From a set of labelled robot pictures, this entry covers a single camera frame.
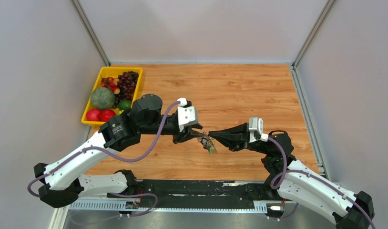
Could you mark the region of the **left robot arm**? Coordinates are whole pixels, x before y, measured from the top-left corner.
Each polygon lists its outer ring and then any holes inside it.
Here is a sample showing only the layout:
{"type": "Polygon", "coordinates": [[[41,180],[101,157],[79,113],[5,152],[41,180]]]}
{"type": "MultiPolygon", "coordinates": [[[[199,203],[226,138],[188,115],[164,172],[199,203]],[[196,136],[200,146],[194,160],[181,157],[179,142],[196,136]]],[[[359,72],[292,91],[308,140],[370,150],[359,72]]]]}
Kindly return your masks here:
{"type": "Polygon", "coordinates": [[[149,147],[152,151],[162,135],[170,135],[174,144],[201,137],[197,109],[192,103],[179,98],[165,112],[163,102],[154,94],[145,94],[132,107],[112,117],[100,126],[85,143],[64,158],[52,164],[34,166],[35,182],[42,186],[37,192],[31,184],[27,190],[53,208],[72,204],[85,196],[105,194],[109,197],[133,197],[138,190],[134,174],[119,170],[110,175],[87,175],[86,171],[107,157],[132,163],[143,160],[147,153],[134,159],[119,156],[126,148],[140,143],[142,135],[154,135],[149,147]]]}

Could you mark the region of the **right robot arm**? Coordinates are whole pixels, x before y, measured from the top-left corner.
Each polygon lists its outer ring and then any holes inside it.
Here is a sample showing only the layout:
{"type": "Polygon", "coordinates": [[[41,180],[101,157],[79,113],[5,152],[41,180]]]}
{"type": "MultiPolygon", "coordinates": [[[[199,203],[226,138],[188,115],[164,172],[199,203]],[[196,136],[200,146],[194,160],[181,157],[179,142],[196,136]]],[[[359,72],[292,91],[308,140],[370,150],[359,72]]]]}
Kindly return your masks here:
{"type": "Polygon", "coordinates": [[[332,222],[337,229],[374,229],[371,195],[355,193],[334,184],[296,159],[289,134],[284,130],[263,132],[262,120],[207,134],[230,151],[247,149],[265,154],[261,162],[269,173],[264,192],[270,199],[279,196],[302,205],[332,222]]]}

